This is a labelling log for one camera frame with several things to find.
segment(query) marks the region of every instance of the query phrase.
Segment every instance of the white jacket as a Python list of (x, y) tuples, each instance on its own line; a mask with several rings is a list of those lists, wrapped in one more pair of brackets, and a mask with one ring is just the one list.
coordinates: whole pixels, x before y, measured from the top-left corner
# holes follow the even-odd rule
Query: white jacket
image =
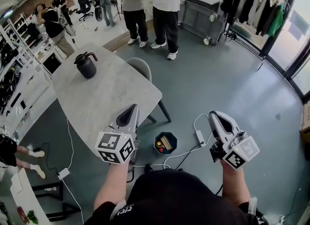
[(236, 18), (240, 17), (240, 15), (242, 13), (242, 10), (243, 10), (243, 6), (246, 3), (246, 1), (247, 0), (240, 0), (239, 1), (239, 5), (238, 5), (237, 11), (236, 11), (236, 15), (235, 15)]
[(258, 7), (260, 1), (261, 0), (254, 0), (252, 8), (248, 14), (248, 24), (251, 26), (254, 24), (255, 13), (256, 13), (256, 10), (257, 10), (257, 7)]
[(258, 23), (260, 22), (263, 10), (265, 8), (267, 0), (262, 0), (259, 8), (257, 9), (255, 15), (254, 15), (254, 19), (253, 19), (253, 23), (251, 24), (255, 29), (257, 29), (258, 27)]

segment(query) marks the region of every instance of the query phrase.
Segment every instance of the kettle handle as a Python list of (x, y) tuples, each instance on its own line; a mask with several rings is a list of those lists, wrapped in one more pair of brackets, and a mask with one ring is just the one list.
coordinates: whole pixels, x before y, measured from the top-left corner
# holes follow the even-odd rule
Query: kettle handle
[(88, 56), (92, 56), (94, 59), (95, 59), (95, 61), (98, 61), (98, 58), (97, 58), (97, 56), (93, 53), (93, 52), (89, 52), (87, 55), (85, 55), (86, 57), (88, 57)]

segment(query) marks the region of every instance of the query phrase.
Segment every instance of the chair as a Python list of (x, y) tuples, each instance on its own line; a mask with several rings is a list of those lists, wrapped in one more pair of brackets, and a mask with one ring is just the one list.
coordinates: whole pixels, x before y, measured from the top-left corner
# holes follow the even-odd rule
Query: chair
[[(130, 66), (132, 66), (134, 69), (136, 69), (140, 74), (142, 74), (145, 78), (147, 78), (150, 82), (152, 82), (152, 73), (149, 65), (140, 58), (130, 58), (127, 62)], [(165, 117), (169, 122), (171, 122), (170, 115), (168, 114), (163, 102), (160, 100), (158, 103), (160, 109), (164, 113)], [(153, 123), (156, 123), (156, 120), (149, 115), (147, 117), (149, 120), (151, 120)]]
[(78, 20), (81, 21), (81, 19), (83, 19), (83, 21), (85, 21), (85, 18), (87, 16), (93, 16), (93, 12), (89, 11), (91, 10), (91, 5), (89, 3), (89, 0), (78, 0), (79, 6), (80, 6), (80, 10), (77, 11), (78, 14), (84, 14), (81, 18), (79, 18)]

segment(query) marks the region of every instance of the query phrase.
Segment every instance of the white sneaker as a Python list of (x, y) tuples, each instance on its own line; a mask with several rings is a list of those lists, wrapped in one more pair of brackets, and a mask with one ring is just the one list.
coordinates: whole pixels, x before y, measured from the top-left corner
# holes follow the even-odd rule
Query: white sneaker
[(129, 45), (132, 45), (136, 40), (138, 40), (140, 37), (138, 36), (136, 39), (130, 39), (129, 41), (128, 41), (128, 44)]
[(36, 158), (43, 158), (45, 156), (44, 151), (38, 151), (34, 153)]
[(35, 166), (35, 170), (36, 170), (37, 174), (38, 174), (41, 178), (45, 179), (45, 173), (42, 171), (42, 169), (40, 168), (39, 165), (36, 165), (36, 166)]
[(146, 44), (147, 44), (147, 41), (146, 42), (141, 42), (140, 43), (140, 48), (144, 48), (146, 46)]
[(163, 45), (158, 45), (157, 43), (153, 43), (151, 45), (152, 49), (158, 49), (160, 47), (165, 47), (167, 45), (167, 42), (165, 42)]
[(174, 60), (174, 59), (176, 59), (176, 54), (178, 54), (178, 51), (175, 52), (175, 53), (169, 53), (168, 59), (169, 59), (169, 60)]

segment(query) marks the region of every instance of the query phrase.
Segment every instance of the black pants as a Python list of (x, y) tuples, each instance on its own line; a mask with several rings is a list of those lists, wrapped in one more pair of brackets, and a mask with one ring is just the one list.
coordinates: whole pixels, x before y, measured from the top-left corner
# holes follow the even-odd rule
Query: black pants
[(166, 12), (153, 7), (153, 23), (156, 34), (155, 42), (158, 45), (163, 45), (167, 42), (170, 53), (178, 51), (178, 12)]
[(136, 39), (139, 33), (142, 42), (146, 42), (149, 40), (147, 36), (147, 26), (145, 22), (144, 10), (132, 12), (124, 11), (124, 18), (126, 27), (130, 31), (130, 37), (132, 39)]
[(70, 15), (67, 11), (63, 11), (62, 10), (62, 14), (63, 16), (65, 17), (65, 19), (67, 20), (69, 26), (72, 26), (72, 21), (71, 21), (71, 18), (70, 18)]

